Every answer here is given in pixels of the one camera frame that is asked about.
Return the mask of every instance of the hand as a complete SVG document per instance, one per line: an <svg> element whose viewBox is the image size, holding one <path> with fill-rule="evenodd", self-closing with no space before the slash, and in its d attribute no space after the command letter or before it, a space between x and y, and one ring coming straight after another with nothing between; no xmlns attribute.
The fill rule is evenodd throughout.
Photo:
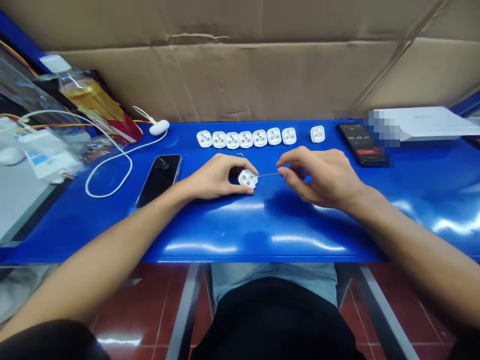
<svg viewBox="0 0 480 360"><path fill-rule="evenodd" d="M302 200L348 212L363 201L369 188L357 176L343 152L337 149L310 151L305 146L284 153L276 164L286 183ZM313 181L305 183L305 174Z"/></svg>
<svg viewBox="0 0 480 360"><path fill-rule="evenodd" d="M188 184L188 191L195 199L216 199L230 194L253 195L252 188L230 183L229 173L233 168L248 169L255 175L259 174L246 158L218 153L180 183Z"/></svg>

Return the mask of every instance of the yellow liquid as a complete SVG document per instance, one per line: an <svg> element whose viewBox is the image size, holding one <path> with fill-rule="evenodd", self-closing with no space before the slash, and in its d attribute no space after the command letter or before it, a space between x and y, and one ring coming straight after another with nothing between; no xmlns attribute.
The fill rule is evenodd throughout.
<svg viewBox="0 0 480 360"><path fill-rule="evenodd" d="M62 86L61 93L109 134L116 134L108 121L125 122L124 112L93 79L85 78Z"/></svg>

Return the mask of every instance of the person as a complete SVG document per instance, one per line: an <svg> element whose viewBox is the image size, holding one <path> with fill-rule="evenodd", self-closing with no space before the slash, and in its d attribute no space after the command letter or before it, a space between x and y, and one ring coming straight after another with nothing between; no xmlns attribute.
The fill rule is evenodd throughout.
<svg viewBox="0 0 480 360"><path fill-rule="evenodd" d="M480 329L480 267L364 184L341 151L301 146L277 166L305 202L356 219L439 308ZM108 359L87 328L89 319L190 201L254 193L229 182L235 167L258 175L247 159L217 154L72 255L1 331L1 358ZM217 311L192 359L364 359L331 294L336 276L330 265L285 264L273 272L269 266L212 268Z"/></svg>

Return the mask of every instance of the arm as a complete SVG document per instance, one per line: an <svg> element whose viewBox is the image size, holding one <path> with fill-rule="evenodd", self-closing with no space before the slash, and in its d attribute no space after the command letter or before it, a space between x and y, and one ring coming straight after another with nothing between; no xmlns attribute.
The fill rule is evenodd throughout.
<svg viewBox="0 0 480 360"><path fill-rule="evenodd" d="M288 163L290 168L278 171L304 201L352 216L438 306L463 324L480 329L477 263L365 185L341 151L299 147L283 154L277 165ZM299 169L307 170L313 181L303 182Z"/></svg>
<svg viewBox="0 0 480 360"><path fill-rule="evenodd" d="M234 167L257 170L244 158L217 154L190 177L114 225L65 261L0 332L0 341L34 325L67 319L86 323L127 279L154 239L193 199L253 194L228 181Z"/></svg>

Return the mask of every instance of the left hand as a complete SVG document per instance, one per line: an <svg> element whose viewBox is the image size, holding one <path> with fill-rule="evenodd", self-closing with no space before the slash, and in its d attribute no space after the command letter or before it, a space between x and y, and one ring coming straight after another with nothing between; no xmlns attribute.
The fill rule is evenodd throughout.
<svg viewBox="0 0 480 360"><path fill-rule="evenodd" d="M252 188L230 183L229 173L233 168L248 169L255 175L259 174L246 158L218 153L180 183L187 185L195 199L216 199L230 194L253 195Z"/></svg>

